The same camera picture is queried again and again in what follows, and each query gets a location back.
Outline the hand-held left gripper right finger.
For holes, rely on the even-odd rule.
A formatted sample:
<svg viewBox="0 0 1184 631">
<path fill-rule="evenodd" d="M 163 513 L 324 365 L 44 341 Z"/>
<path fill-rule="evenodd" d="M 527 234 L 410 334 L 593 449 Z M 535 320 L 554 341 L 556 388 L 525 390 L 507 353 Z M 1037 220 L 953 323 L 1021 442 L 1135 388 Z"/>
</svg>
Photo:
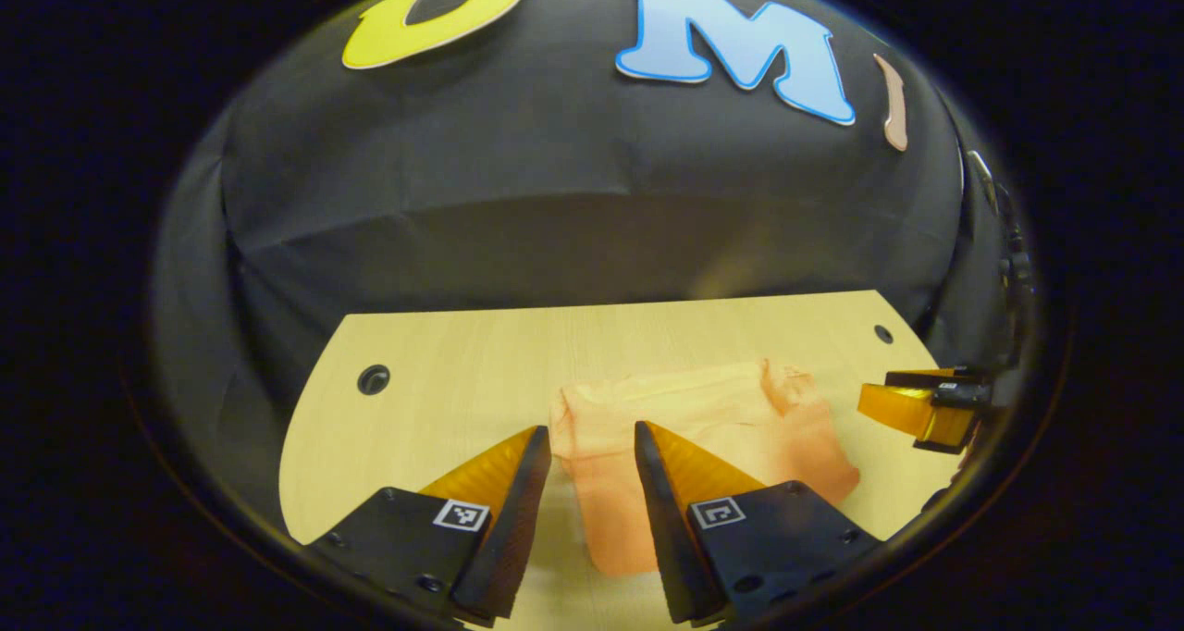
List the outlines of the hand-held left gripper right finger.
<svg viewBox="0 0 1184 631">
<path fill-rule="evenodd" d="M 633 450 L 674 623 L 748 625 L 807 603 L 880 547 L 799 479 L 765 485 L 646 420 Z"/>
</svg>

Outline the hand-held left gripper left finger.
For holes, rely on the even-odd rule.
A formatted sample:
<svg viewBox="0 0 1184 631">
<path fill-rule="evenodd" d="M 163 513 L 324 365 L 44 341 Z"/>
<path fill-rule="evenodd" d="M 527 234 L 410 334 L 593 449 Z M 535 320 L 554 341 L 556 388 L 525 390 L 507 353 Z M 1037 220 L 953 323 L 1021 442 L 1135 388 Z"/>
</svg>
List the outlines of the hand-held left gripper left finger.
<svg viewBox="0 0 1184 631">
<path fill-rule="evenodd" d="M 377 489 L 303 552 L 419 613 L 491 627 L 525 580 L 549 469 L 549 430 L 525 429 L 422 490 Z"/>
</svg>

